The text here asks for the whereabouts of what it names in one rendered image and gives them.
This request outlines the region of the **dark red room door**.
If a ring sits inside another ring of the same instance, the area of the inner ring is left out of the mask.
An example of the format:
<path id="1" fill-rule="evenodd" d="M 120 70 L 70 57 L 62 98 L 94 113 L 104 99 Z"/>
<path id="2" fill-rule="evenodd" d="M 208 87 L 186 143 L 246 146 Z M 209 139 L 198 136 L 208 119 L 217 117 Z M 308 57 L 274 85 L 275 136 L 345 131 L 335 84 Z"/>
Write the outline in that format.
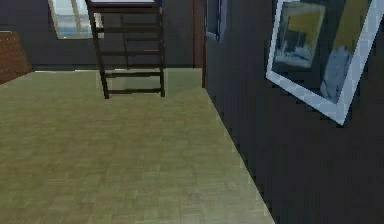
<path id="1" fill-rule="evenodd" d="M 205 3 L 206 0 L 192 0 L 192 64 L 201 69 L 202 88 L 206 87 Z"/>

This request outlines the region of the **dark wooden slatted table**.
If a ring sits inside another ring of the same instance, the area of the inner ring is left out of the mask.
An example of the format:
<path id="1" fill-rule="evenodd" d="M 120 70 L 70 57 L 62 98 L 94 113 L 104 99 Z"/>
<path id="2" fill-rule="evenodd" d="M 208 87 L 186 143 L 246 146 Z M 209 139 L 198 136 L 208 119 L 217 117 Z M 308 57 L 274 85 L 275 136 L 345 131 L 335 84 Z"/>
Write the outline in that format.
<path id="1" fill-rule="evenodd" d="M 134 93 L 159 93 L 165 96 L 165 49 L 163 29 L 163 0 L 85 0 L 88 17 L 91 25 L 91 33 L 95 46 L 95 53 L 99 74 L 102 84 L 103 95 L 108 99 L 111 94 L 134 94 Z M 120 16 L 119 27 L 97 26 L 95 14 L 114 14 Z M 154 15 L 154 23 L 124 21 L 123 15 L 147 14 Z M 123 36 L 123 51 L 103 51 L 100 46 L 99 35 L 101 33 L 121 34 Z M 158 47 L 153 50 L 129 50 L 128 42 L 156 42 Z M 157 56 L 157 64 L 129 64 L 128 69 L 151 69 L 151 72 L 115 72 L 107 71 L 102 57 L 121 56 L 126 60 L 133 56 Z M 132 89 L 110 89 L 108 78 L 129 77 L 144 78 L 158 77 L 160 86 L 157 88 L 132 88 Z"/>

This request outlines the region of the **large white framed picture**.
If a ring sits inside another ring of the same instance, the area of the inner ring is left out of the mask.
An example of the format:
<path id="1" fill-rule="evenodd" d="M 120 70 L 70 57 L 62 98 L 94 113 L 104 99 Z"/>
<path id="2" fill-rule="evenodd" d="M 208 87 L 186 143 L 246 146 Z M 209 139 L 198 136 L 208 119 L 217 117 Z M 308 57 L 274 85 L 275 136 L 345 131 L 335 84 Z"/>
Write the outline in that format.
<path id="1" fill-rule="evenodd" d="M 265 77 L 339 125 L 384 17 L 384 0 L 277 0 Z"/>

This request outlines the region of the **white framed window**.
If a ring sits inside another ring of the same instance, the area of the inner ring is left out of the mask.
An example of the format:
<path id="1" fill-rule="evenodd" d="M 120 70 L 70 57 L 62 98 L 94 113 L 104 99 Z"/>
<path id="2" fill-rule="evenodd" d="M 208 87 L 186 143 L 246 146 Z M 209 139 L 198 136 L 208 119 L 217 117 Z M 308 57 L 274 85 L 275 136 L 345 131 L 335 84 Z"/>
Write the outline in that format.
<path id="1" fill-rule="evenodd" d="M 86 0 L 47 0 L 58 39 L 92 39 Z"/>

